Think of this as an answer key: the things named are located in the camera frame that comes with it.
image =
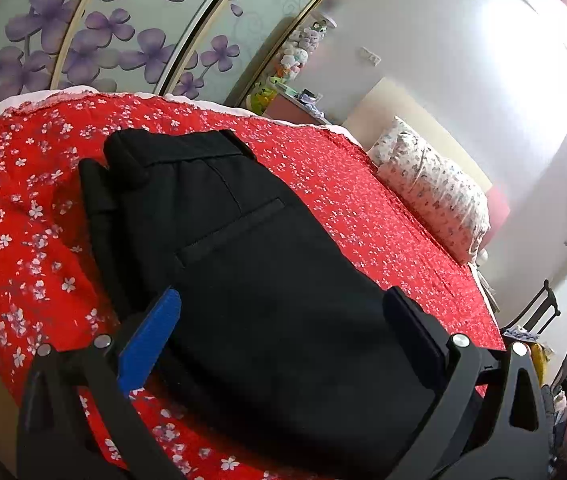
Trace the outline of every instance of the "mattress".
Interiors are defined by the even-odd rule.
[[[104,140],[119,128],[169,135],[232,129],[301,197],[356,268],[383,288],[401,286],[449,332],[503,348],[468,267],[455,263],[377,180],[368,156],[343,132],[150,95],[86,90],[40,99],[0,110],[0,376],[17,403],[41,343],[63,351],[116,331],[90,254],[77,165],[84,157],[103,162]],[[121,463],[90,394],[80,396],[103,454]],[[188,478],[308,478],[204,428],[153,378],[130,396]]]

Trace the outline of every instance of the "headboard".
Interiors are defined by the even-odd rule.
[[[403,88],[385,77],[364,97],[343,126],[368,150],[393,121],[402,118],[441,155],[454,160],[484,193],[492,183],[454,137],[425,111]]]

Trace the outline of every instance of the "blue gripper pad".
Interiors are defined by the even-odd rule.
[[[119,389],[128,395],[142,388],[181,314],[179,293],[168,288],[119,354]]]

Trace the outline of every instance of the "silver screw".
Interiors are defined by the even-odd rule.
[[[98,335],[95,340],[93,341],[93,345],[96,346],[96,348],[99,349],[103,349],[103,348],[108,348],[110,346],[110,343],[113,342],[113,338],[111,338],[108,334],[102,334],[102,335]]]
[[[459,348],[470,346],[470,338],[465,334],[455,334],[452,336],[452,342]]]
[[[50,352],[52,352],[52,347],[48,343],[40,345],[37,349],[37,355],[41,355],[41,357],[46,357]]]
[[[524,355],[526,355],[528,353],[528,347],[526,345],[524,345],[523,343],[520,342],[515,342],[513,343],[513,351],[517,354],[520,355],[521,357],[523,357]]]

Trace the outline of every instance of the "pile of stuffed animals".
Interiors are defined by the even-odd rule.
[[[278,62],[276,76],[283,83],[294,81],[301,69],[308,62],[319,42],[326,36],[327,23],[325,21],[315,22],[311,27],[302,30],[294,30],[283,44]]]

